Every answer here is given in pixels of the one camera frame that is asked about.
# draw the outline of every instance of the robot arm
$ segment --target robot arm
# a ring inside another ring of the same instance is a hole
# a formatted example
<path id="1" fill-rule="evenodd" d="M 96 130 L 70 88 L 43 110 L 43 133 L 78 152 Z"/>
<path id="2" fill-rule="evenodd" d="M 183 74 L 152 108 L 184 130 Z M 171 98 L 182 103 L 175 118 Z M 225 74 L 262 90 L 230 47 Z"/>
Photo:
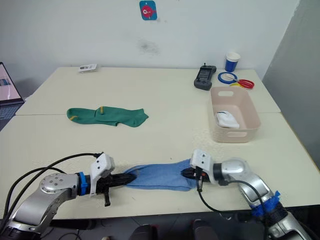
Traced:
<path id="1" fill-rule="evenodd" d="M 91 165 L 90 175 L 79 172 L 46 176 L 13 214 L 0 240 L 39 240 L 58 207 L 77 196 L 104 194 L 105 206 L 109 206 L 109 188 L 128 184 L 136 178 L 128 173 L 111 175 L 114 169 L 113 158 L 102 153 Z"/>
<path id="2" fill-rule="evenodd" d="M 196 149 L 193 152 L 190 164 L 195 168 L 195 173 L 199 169 L 205 172 L 208 176 L 208 180 L 212 184 L 219 184 L 225 186 L 230 181 L 244 181 L 252 185 L 259 195 L 262 201 L 265 203 L 274 197 L 274 193 L 268 188 L 265 182 L 255 173 L 253 173 L 248 163 L 239 158 L 232 158 L 222 163 L 215 163 L 211 156 L 200 150 Z M 196 179 L 200 181 L 200 186 L 203 182 L 203 174 Z M 239 183 L 239 190 L 244 196 L 249 206 L 254 209 L 261 205 L 257 194 L 248 185 Z M 268 233 L 273 238 L 280 238 L 290 232 L 296 232 L 300 239 L 311 240 L 311 237 L 306 233 L 303 227 L 295 219 L 295 217 L 282 206 L 280 202 L 276 207 L 268 213 L 264 213 L 264 217 L 267 218 Z"/>

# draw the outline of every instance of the paper cup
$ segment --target paper cup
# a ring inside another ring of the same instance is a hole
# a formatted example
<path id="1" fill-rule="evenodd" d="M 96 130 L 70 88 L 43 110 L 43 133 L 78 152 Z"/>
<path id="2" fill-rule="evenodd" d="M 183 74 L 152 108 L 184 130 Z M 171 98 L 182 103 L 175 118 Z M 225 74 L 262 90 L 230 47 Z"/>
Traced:
<path id="1" fill-rule="evenodd" d="M 237 63 L 240 59 L 240 55 L 236 52 L 228 52 L 226 55 L 226 60 L 225 60 L 225 70 L 227 72 L 232 73 L 237 66 Z"/>

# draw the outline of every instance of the black device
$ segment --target black device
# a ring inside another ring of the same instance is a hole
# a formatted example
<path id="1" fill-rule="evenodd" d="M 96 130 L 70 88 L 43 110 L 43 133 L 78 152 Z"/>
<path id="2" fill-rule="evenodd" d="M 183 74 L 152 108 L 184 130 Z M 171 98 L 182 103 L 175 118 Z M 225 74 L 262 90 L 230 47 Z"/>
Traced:
<path id="1" fill-rule="evenodd" d="M 198 75 L 194 80 L 194 86 L 197 89 L 210 90 L 212 86 L 211 77 L 216 71 L 216 66 L 206 65 L 206 63 L 204 63 L 204 65 L 200 67 Z"/>

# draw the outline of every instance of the blue bracket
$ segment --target blue bracket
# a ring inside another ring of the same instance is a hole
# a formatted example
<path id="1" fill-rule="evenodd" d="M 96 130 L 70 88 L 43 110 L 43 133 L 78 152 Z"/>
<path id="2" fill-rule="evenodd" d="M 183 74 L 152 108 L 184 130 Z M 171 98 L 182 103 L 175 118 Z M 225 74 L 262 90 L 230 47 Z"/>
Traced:
<path id="1" fill-rule="evenodd" d="M 280 192 L 276 191 L 273 197 L 269 198 L 267 201 L 264 202 L 264 206 L 267 213 L 271 212 L 273 209 L 276 208 L 277 204 L 280 201 L 279 196 L 280 196 Z M 261 204 L 256 207 L 251 206 L 251 208 L 252 208 L 252 215 L 255 217 L 261 217 L 265 214 Z"/>
<path id="2" fill-rule="evenodd" d="M 81 193 L 80 193 L 80 196 L 83 196 L 83 195 L 86 194 L 88 183 L 86 182 L 86 176 L 84 175 L 84 173 L 82 171 L 79 172 L 79 175 L 80 175 L 80 180 L 81 180 L 81 184 L 80 184 Z"/>

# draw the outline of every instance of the red scissors handle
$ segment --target red scissors handle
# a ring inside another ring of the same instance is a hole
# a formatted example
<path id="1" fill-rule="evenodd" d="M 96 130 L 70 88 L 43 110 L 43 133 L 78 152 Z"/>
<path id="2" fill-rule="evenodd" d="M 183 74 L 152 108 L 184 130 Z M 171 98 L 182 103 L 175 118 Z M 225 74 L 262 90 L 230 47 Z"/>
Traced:
<path id="1" fill-rule="evenodd" d="M 253 89 L 255 86 L 253 81 L 249 81 L 247 79 L 239 79 L 237 82 L 246 89 Z"/>

